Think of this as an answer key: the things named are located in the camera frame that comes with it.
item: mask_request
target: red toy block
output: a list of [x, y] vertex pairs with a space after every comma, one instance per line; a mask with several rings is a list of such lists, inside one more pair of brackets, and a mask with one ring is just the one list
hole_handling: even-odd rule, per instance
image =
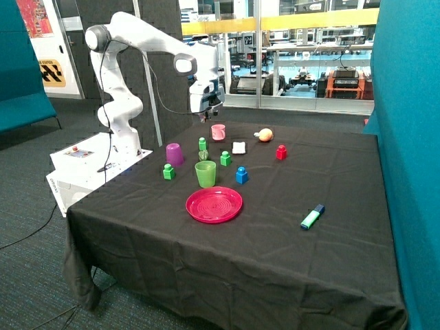
[[285, 160], [286, 159], [286, 157], [287, 157], [287, 150], [286, 150], [286, 147], [284, 145], [281, 144], [278, 147], [278, 149], [276, 149], [276, 157], [279, 160]]

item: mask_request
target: red plate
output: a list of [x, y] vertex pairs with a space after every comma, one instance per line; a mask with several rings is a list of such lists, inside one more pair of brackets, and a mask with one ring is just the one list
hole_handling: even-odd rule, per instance
[[222, 223], [231, 220], [240, 211], [243, 199], [226, 187], [204, 188], [194, 192], [186, 201], [186, 209], [196, 220], [204, 223]]

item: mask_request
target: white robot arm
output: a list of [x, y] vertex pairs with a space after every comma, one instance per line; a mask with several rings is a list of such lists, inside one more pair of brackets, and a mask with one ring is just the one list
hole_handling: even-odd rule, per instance
[[173, 54], [174, 67], [180, 76], [196, 76], [197, 81], [190, 87], [192, 113], [217, 111], [215, 107], [224, 101], [215, 47], [199, 43], [186, 45], [125, 12], [114, 14], [110, 24], [87, 29], [85, 40], [91, 50], [91, 62], [98, 82], [102, 90], [113, 98], [98, 110], [98, 118], [103, 125], [110, 124], [120, 153], [133, 156], [141, 150], [138, 132], [130, 127], [129, 120], [141, 113], [142, 101], [125, 85], [116, 60], [118, 53], [128, 46], [142, 52]]

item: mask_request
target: glass wall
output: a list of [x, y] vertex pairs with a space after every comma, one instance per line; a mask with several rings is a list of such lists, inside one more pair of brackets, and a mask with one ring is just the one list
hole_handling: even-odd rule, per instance
[[194, 16], [182, 23], [186, 37], [203, 32], [217, 44], [225, 105], [360, 114], [374, 106], [370, 59], [379, 4], [180, 0], [182, 12]]

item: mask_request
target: white control box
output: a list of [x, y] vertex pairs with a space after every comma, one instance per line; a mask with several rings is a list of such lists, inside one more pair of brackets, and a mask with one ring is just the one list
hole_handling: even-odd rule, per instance
[[99, 133], [52, 153], [50, 157], [55, 171], [47, 175], [46, 179], [63, 216], [66, 217], [71, 205], [151, 153], [142, 149], [134, 157], [121, 157], [111, 145], [108, 133]]

